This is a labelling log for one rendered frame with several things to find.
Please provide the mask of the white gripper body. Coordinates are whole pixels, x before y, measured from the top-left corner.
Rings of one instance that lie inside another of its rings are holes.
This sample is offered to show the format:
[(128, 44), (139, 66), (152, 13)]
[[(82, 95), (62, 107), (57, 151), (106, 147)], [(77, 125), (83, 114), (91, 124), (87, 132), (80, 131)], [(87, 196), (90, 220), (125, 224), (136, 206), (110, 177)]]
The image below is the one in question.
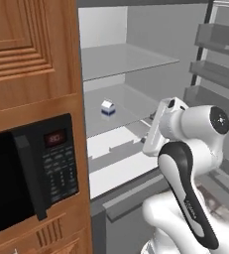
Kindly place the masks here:
[(152, 126), (145, 140), (143, 153), (149, 157), (156, 157), (166, 141), (166, 138), (160, 131), (160, 120), (167, 110), (170, 101), (169, 98), (166, 98), (160, 102)]

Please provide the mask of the glass fridge shelf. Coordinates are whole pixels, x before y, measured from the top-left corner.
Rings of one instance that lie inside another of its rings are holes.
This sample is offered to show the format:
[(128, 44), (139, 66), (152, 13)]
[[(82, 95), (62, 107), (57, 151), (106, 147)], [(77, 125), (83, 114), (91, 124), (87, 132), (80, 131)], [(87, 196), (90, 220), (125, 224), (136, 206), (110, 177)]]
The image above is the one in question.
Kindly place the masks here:
[[(101, 112), (104, 100), (115, 105), (111, 116)], [(84, 93), (86, 136), (112, 129), (147, 118), (158, 108), (158, 102), (127, 84), (116, 84)]]
[(130, 44), (83, 49), (81, 51), (81, 61), (84, 81), (178, 63), (178, 59)]

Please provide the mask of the white fridge crisper drawer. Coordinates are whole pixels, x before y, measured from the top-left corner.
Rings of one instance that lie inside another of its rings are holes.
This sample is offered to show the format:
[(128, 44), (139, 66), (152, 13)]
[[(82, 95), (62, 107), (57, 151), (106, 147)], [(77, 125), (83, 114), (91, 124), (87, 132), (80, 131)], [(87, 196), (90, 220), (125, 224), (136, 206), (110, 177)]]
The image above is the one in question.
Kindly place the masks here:
[(87, 139), (90, 198), (94, 199), (157, 166), (141, 139), (149, 126), (135, 122)]

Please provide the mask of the white and blue milk carton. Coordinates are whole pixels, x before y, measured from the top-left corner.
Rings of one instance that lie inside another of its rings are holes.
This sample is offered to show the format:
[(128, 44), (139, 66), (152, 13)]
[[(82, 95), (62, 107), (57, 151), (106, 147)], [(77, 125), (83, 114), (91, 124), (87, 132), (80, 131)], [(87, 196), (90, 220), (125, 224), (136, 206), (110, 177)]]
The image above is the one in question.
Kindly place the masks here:
[(107, 99), (104, 99), (101, 104), (101, 112), (107, 116), (112, 115), (116, 111), (115, 104)]

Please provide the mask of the grey fridge door bin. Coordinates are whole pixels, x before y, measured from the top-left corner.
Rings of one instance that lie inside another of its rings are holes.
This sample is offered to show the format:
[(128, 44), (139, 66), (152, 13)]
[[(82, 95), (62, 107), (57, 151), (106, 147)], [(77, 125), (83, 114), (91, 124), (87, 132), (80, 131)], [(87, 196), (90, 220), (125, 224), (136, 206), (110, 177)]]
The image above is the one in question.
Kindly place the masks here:
[(217, 105), (229, 114), (229, 99), (201, 85), (188, 87), (184, 92), (184, 100), (189, 105)]
[(229, 68), (224, 65), (198, 61), (190, 64), (189, 71), (229, 89)]
[(229, 26), (200, 24), (195, 44), (201, 48), (229, 56)]

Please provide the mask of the grey open fridge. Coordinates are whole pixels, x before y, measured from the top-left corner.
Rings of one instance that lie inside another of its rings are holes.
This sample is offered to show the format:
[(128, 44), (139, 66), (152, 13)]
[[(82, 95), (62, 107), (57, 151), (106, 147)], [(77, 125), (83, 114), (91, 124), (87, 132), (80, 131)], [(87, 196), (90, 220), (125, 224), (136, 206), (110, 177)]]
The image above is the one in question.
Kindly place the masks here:
[(229, 254), (229, 0), (77, 0), (93, 254)]

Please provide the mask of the grey fridge door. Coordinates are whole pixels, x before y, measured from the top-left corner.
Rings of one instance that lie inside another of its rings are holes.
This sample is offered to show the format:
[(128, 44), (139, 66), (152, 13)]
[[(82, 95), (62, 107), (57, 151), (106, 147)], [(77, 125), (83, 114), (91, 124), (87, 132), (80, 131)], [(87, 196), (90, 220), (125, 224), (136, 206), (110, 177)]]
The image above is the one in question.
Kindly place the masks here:
[[(184, 98), (190, 105), (216, 105), (229, 117), (229, 0), (209, 1), (195, 44), (197, 57), (189, 68), (191, 87)], [(222, 166), (209, 177), (229, 194), (229, 134), (224, 142)]]

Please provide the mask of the grey fridge freezer drawer front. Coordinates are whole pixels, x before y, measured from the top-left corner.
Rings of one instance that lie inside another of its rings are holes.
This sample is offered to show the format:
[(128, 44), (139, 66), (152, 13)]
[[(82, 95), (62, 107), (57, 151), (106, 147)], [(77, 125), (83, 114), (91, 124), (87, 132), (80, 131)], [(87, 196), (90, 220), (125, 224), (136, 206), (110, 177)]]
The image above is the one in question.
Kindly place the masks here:
[(140, 254), (154, 232), (154, 228), (144, 220), (142, 205), (111, 221), (103, 204), (156, 176), (162, 174), (154, 168), (90, 201), (93, 254)]

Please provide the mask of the black microwave oven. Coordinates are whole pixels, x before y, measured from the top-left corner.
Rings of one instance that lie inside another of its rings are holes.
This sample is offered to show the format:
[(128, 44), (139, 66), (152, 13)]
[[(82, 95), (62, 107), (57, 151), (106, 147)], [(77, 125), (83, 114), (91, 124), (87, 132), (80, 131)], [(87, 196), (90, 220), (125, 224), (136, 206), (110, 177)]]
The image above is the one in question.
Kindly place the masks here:
[(68, 113), (0, 132), (0, 231), (78, 192)]

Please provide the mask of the wooden vented cabinet panel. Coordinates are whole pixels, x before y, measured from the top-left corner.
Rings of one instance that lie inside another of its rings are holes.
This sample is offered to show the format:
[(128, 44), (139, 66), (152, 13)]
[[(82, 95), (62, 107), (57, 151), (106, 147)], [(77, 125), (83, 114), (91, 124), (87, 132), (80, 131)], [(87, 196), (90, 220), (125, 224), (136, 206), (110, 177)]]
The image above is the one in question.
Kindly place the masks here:
[(0, 254), (92, 254), (89, 201), (71, 197), (42, 221), (33, 216), (1, 231)]

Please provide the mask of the wooden cupboard door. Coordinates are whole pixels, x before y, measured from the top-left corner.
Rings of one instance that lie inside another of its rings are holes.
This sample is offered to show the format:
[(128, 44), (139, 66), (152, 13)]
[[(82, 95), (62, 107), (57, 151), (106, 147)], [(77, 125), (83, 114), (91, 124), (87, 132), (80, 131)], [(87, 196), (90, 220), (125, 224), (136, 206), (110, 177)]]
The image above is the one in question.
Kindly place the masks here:
[(0, 0), (0, 110), (79, 86), (76, 0)]

